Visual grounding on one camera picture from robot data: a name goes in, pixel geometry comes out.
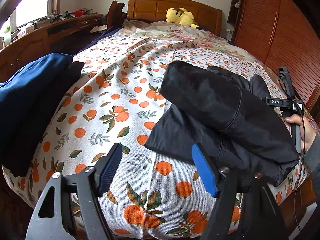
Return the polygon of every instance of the sleeve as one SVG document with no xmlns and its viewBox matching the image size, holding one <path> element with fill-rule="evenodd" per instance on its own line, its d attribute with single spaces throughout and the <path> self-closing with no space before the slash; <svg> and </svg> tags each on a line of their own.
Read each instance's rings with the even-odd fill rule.
<svg viewBox="0 0 320 240">
<path fill-rule="evenodd" d="M 304 157 L 305 163 L 310 168 L 310 176 L 316 193 L 317 203 L 320 203 L 320 136 L 316 135 L 313 144 Z"/>
</svg>

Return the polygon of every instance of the wooden headboard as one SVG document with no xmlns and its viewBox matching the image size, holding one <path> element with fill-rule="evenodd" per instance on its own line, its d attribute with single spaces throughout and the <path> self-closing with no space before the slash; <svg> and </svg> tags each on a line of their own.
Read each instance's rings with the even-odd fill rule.
<svg viewBox="0 0 320 240">
<path fill-rule="evenodd" d="M 192 12 L 200 27 L 220 36 L 222 11 L 191 0 L 129 0 L 127 19 L 163 20 L 169 8 L 185 8 Z"/>
</svg>

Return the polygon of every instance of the stuffed animal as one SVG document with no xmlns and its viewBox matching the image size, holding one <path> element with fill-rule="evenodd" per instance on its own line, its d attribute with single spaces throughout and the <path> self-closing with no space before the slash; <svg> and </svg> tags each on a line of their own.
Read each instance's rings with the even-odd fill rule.
<svg viewBox="0 0 320 240">
<path fill-rule="evenodd" d="M 168 9 L 166 22 L 178 23 L 183 26 L 191 26 L 193 28 L 198 27 L 192 13 L 188 12 L 185 8 L 170 8 L 170 9 Z"/>
</svg>

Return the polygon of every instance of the floral blanket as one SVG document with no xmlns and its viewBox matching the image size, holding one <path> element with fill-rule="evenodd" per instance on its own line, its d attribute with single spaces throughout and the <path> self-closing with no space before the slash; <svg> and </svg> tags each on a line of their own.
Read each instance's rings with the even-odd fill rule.
<svg viewBox="0 0 320 240">
<path fill-rule="evenodd" d="M 167 65 L 183 60 L 201 68 L 216 65 L 247 79 L 259 74 L 273 97 L 284 95 L 246 51 L 209 32 L 165 22 L 126 21 L 118 33 L 74 60 L 84 62 L 83 76 L 62 99 L 28 175 L 15 178 L 3 168 L 8 185 L 34 207 L 54 172 L 79 173 L 119 142 L 122 161 L 110 190 L 99 199 L 113 233 L 158 239 L 199 236 L 215 198 L 205 191 L 196 167 L 143 146 L 170 106 L 159 94 Z M 308 168 L 300 161 L 282 185 L 270 186 L 277 203 L 307 176 Z M 72 201 L 77 225 L 83 228 L 76 195 Z M 237 229 L 241 202 L 238 194 L 230 232 Z"/>
</svg>

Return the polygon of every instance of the finger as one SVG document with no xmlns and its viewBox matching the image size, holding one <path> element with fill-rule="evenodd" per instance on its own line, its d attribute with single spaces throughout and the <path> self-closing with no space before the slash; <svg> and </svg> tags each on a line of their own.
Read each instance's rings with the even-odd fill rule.
<svg viewBox="0 0 320 240">
<path fill-rule="evenodd" d="M 288 123 L 296 123 L 299 126 L 302 126 L 302 119 L 300 115 L 294 114 L 285 119 Z"/>
</svg>

